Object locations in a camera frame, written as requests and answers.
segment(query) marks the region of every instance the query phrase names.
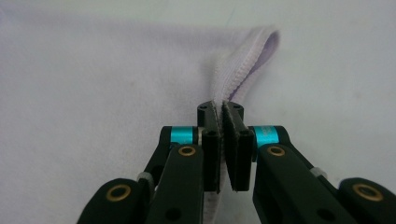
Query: white cloth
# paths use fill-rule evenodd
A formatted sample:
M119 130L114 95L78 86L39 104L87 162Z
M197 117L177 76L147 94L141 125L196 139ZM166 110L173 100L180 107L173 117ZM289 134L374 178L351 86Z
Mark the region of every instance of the white cloth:
M75 223L104 183L136 179L162 126L241 103L278 43L272 27L0 8L1 223Z

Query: cyan part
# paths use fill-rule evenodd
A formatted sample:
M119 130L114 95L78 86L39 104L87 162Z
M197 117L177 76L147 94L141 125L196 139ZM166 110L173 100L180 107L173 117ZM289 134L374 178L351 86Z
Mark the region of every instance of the cyan part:
M192 126L172 127L171 142L181 145L192 144Z
M265 144L279 143L279 137L274 126L253 126L253 128L256 133L257 148Z

